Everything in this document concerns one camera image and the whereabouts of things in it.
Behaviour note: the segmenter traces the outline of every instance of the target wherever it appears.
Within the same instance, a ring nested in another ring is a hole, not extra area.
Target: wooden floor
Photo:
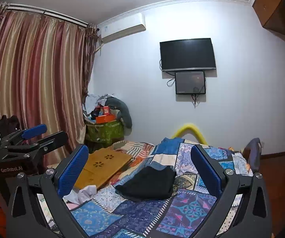
[[[272,210],[272,232],[276,235],[285,224],[285,156],[262,159],[263,175]]]

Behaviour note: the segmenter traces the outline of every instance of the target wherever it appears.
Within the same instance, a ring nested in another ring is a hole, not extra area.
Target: air conditioner
[[[145,17],[141,13],[138,13],[113,23],[103,25],[101,30],[102,42],[108,43],[115,39],[146,30]]]

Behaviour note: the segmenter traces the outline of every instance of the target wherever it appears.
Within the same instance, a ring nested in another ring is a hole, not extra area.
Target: television
[[[160,54],[163,72],[216,69],[210,38],[160,42]]]
[[[183,71],[175,73],[175,94],[205,93],[205,74],[203,71]]]

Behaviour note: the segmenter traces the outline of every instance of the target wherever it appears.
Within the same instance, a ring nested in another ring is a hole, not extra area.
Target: overhead wooden cabinet
[[[264,28],[285,35],[285,0],[255,0],[253,8]]]

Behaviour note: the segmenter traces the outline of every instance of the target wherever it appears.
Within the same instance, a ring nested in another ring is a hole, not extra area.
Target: blue gripper pad
[[[196,146],[191,149],[191,160],[210,195],[219,198],[222,194],[221,179]]]
[[[89,149],[87,146],[82,145],[58,179],[57,193],[59,197],[62,198],[71,192],[76,180],[78,179],[83,167],[87,162],[88,157]]]
[[[40,124],[40,125],[37,125],[35,127],[32,127],[30,129],[23,131],[21,137],[24,140],[29,140],[33,137],[36,137],[46,132],[47,132],[47,126],[45,124]]]

